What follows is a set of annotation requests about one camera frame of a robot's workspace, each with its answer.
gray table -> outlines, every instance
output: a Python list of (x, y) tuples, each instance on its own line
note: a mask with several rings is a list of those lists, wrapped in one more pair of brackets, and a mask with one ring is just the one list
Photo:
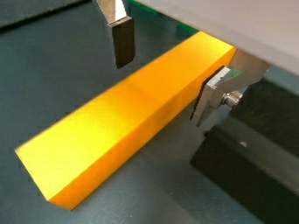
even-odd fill
[(37, 19), (45, 13), (50, 14), (54, 11), (81, 4), (84, 1), (85, 0), (1, 0), (0, 29), (18, 25), (24, 21)]
[(260, 223), (191, 167), (203, 131), (192, 105), (72, 211), (45, 202), (14, 148), (121, 81), (188, 35), (133, 8), (136, 58), (116, 70), (90, 3), (0, 35), (0, 223)]

dark gray surface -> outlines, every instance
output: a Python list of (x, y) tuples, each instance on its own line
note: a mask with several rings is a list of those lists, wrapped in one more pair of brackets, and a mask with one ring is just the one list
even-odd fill
[(232, 111), (249, 128), (299, 157), (299, 97), (261, 80), (244, 94), (240, 106)]
[(1, 0), (0, 29), (84, 0)]
[(1, 224), (260, 223), (189, 165), (209, 128), (209, 121), (200, 128), (189, 122), (192, 105), (72, 212), (45, 202), (14, 155), (22, 141), (185, 39), (169, 18), (137, 8), (132, 14), (136, 57), (121, 70), (90, 3), (0, 36)]
[[(299, 198), (245, 157), (244, 151), (249, 150), (215, 126), (196, 153), (193, 165), (264, 223), (297, 224)], [(255, 150), (261, 154), (264, 147)]]
[(299, 96), (299, 78), (285, 70), (272, 66), (265, 74), (265, 80), (271, 81), (276, 86), (287, 90), (287, 92)]

yellow foam block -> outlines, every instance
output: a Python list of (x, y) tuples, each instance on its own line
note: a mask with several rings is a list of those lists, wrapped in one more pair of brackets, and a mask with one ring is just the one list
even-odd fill
[(235, 50), (199, 32), (18, 147), (49, 202), (73, 209), (88, 197), (192, 102)]

